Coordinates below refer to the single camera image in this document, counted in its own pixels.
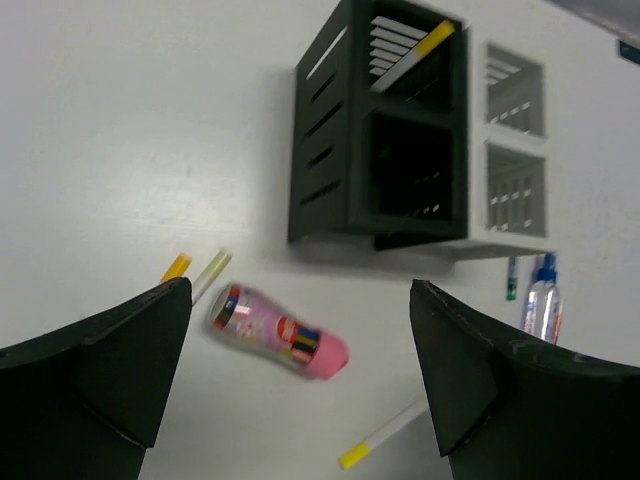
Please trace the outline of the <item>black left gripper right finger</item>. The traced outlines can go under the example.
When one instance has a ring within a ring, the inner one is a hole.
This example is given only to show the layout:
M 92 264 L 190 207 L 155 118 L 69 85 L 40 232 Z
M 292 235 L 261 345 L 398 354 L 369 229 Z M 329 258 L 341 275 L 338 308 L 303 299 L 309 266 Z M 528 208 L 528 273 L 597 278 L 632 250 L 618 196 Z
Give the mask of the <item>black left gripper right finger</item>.
M 416 280 L 410 320 L 457 479 L 635 479 L 639 371 L 540 340 Z

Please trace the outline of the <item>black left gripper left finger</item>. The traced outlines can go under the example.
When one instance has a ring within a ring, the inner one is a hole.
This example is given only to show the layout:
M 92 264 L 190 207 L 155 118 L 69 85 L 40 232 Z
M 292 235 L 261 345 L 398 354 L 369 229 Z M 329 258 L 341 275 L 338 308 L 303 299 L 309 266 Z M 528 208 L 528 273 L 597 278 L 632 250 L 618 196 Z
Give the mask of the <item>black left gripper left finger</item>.
M 191 282 L 175 278 L 2 348 L 2 478 L 138 478 L 159 433 L 191 295 Z

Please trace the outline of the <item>yellow capped white marker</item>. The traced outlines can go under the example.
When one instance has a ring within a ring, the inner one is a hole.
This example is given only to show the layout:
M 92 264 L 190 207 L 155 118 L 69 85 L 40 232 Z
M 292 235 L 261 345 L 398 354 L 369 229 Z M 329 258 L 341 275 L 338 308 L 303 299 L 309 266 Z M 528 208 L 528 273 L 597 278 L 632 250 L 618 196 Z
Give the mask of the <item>yellow capped white marker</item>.
M 169 266 L 160 282 L 165 283 L 171 279 L 182 277 L 192 263 L 192 258 L 186 253 L 180 253 Z

